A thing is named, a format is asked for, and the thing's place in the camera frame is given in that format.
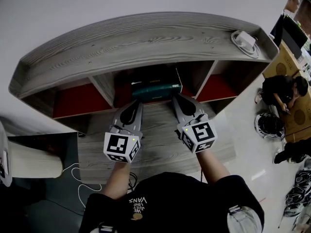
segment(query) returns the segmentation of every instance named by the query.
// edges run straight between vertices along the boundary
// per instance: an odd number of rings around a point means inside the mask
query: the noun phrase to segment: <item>black shirt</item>
[[[103,223],[122,232],[222,232],[233,206],[253,209],[264,224],[264,212],[245,181],[236,175],[214,185],[193,177],[162,173],[141,181],[120,200],[92,194],[87,201],[80,233]]]
[[[262,84],[262,99],[266,104],[278,105],[274,93],[277,93],[283,103],[289,103],[294,96],[293,92],[293,78],[287,75],[277,75],[265,79]]]

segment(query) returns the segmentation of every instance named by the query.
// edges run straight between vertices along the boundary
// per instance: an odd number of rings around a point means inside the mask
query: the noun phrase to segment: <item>white cylindrical object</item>
[[[57,178],[63,172],[60,158],[52,153],[8,142],[12,177]]]

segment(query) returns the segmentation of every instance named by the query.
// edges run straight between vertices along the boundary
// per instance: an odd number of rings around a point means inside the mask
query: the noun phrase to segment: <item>forearm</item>
[[[104,195],[117,200],[127,194],[131,165],[116,162],[104,189]]]
[[[219,179],[230,175],[227,168],[219,162],[210,150],[198,152],[196,156],[208,183],[213,184]]]
[[[279,105],[282,106],[283,102],[282,102],[282,100],[280,99],[280,97],[278,96],[278,94],[277,94],[277,93],[274,93],[273,95],[274,95],[274,97],[276,98],[276,100],[277,100],[277,102],[279,103]]]
[[[288,103],[287,108],[291,109],[291,108],[294,106],[295,101],[296,101],[296,99],[293,98],[293,99]]]

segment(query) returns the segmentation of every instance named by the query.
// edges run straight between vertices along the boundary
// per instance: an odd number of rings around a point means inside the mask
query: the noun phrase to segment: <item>sneaker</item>
[[[255,96],[255,103],[258,104],[260,103],[260,101],[262,100],[262,96],[261,96],[261,93],[262,93],[262,89],[260,89],[257,93],[257,96]]]
[[[277,154],[278,154],[278,153],[281,153],[281,152],[282,152],[282,149],[281,149],[281,148],[277,148],[277,149],[276,149],[276,151],[275,151],[275,153],[274,153],[274,156],[273,156],[273,159],[272,159],[272,163],[273,163],[273,164],[275,164],[275,163],[274,163],[274,160],[276,159]]]

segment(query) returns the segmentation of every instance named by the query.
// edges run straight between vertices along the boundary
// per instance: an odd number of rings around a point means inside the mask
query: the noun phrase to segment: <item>hand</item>
[[[285,103],[280,104],[280,106],[281,106],[282,111],[287,112],[287,111],[286,111],[286,109],[287,109],[287,105],[286,105]]]
[[[300,94],[295,94],[295,93],[294,93],[294,97],[293,97],[293,99],[295,99],[295,100],[296,100],[296,99],[297,99],[297,98],[299,98],[299,97],[300,97]]]

